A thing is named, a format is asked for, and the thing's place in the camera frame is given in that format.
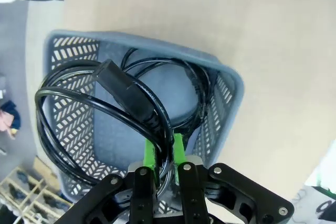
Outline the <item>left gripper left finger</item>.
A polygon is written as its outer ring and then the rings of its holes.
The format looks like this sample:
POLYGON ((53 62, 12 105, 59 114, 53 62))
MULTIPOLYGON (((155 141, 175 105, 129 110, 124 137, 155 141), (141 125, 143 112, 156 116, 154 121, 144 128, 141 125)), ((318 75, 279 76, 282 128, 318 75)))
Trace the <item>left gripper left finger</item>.
POLYGON ((142 166, 125 178, 106 176, 60 218, 60 223, 116 223, 127 213, 127 223, 152 223, 159 179, 155 165, 155 147, 146 140, 142 166))

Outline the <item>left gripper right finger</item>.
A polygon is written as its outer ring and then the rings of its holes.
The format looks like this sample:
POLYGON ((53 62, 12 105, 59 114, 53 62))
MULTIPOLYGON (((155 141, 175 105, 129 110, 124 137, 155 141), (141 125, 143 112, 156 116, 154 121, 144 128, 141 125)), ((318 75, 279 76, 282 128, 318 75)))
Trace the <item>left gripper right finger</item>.
POLYGON ((205 200, 223 207, 243 223, 287 223, 294 213, 288 200, 223 163, 206 168, 185 155, 182 135, 173 135, 173 161, 178 176, 185 223, 219 223, 205 200))

